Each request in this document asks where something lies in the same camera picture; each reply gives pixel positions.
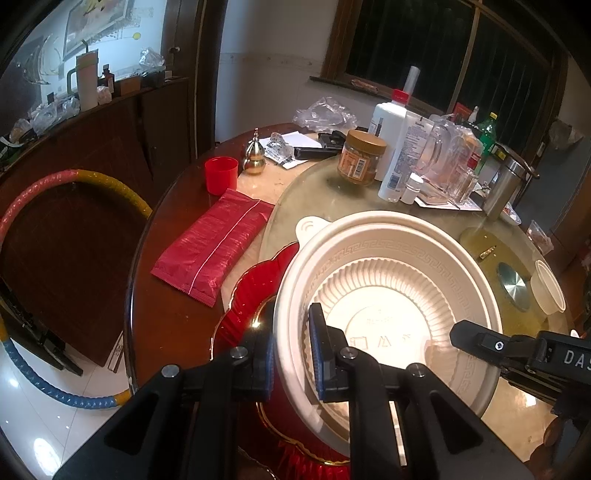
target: hula hoop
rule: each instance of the hula hoop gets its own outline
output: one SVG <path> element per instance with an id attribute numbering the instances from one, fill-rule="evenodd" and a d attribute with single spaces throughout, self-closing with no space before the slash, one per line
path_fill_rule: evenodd
<path id="1" fill-rule="evenodd" d="M 115 192 L 133 205 L 145 218 L 149 217 L 152 213 L 152 209 L 137 193 L 113 177 L 88 170 L 63 170 L 38 180 L 14 200 L 6 213 L 4 213 L 2 220 L 0 220 L 0 249 L 2 249 L 2 244 L 4 243 L 4 239 L 6 238 L 6 234 L 12 225 L 12 222 L 27 203 L 50 188 L 74 181 L 90 183 Z M 2 342 L 8 356 L 26 379 L 44 394 L 49 395 L 51 398 L 54 398 L 61 403 L 77 408 L 97 410 L 100 408 L 112 408 L 123 405 L 131 396 L 129 390 L 125 390 L 117 395 L 109 395 L 108 397 L 84 397 L 81 395 L 72 395 L 54 387 L 37 375 L 18 352 L 6 330 L 4 319 L 1 315 L 0 342 Z"/>

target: green bottle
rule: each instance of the green bottle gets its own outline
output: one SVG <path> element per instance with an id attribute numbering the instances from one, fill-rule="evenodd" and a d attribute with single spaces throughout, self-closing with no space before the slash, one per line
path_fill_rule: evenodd
<path id="1" fill-rule="evenodd" d="M 489 118 L 484 120 L 483 122 L 477 125 L 479 130 L 482 132 L 480 136 L 480 141 L 484 146 L 484 150 L 482 151 L 482 156 L 478 165 L 474 169 L 474 173 L 478 175 L 486 162 L 486 158 L 488 157 L 489 153 L 491 152 L 492 146 L 496 142 L 496 113 L 491 112 Z"/>

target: screw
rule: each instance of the screw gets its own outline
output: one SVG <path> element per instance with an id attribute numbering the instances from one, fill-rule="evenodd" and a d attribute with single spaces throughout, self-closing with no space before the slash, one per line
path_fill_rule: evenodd
<path id="1" fill-rule="evenodd" d="M 162 370 L 160 372 L 162 373 L 162 376 L 165 378 L 174 378 L 180 372 L 180 368 L 178 367 L 178 365 L 166 365 L 162 367 Z"/>
<path id="2" fill-rule="evenodd" d="M 352 346 L 346 346 L 340 350 L 340 356 L 342 356 L 343 358 L 347 358 L 348 360 L 356 358 L 357 354 L 357 349 L 353 348 Z"/>
<path id="3" fill-rule="evenodd" d="M 425 370 L 421 364 L 410 364 L 407 369 L 414 377 L 422 378 L 425 376 Z"/>
<path id="4" fill-rule="evenodd" d="M 230 350 L 230 356 L 235 360 L 240 360 L 248 355 L 248 350 L 243 346 L 235 346 Z"/>

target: red plate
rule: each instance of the red plate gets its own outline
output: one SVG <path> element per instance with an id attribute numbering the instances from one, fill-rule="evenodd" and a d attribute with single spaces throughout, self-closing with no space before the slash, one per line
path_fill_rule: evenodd
<path id="1" fill-rule="evenodd" d="M 298 243 L 250 268 L 236 283 L 230 308 L 213 337 L 213 353 L 238 345 L 246 327 L 272 300 Z M 282 480 L 349 480 L 349 459 L 319 440 L 291 407 L 275 372 L 271 399 L 242 404 L 238 423 L 241 448 Z"/>

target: wooden cabinet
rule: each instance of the wooden cabinet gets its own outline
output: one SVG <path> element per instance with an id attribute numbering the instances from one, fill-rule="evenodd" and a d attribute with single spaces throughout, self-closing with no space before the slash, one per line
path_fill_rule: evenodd
<path id="1" fill-rule="evenodd" d="M 186 91 L 179 82 L 139 92 L 58 126 L 0 176 L 0 211 L 67 168 L 112 176 L 154 207 L 189 164 Z M 103 365 L 123 328 L 129 268 L 145 223 L 98 187 L 50 189 L 12 224 L 0 275 L 35 320 Z"/>

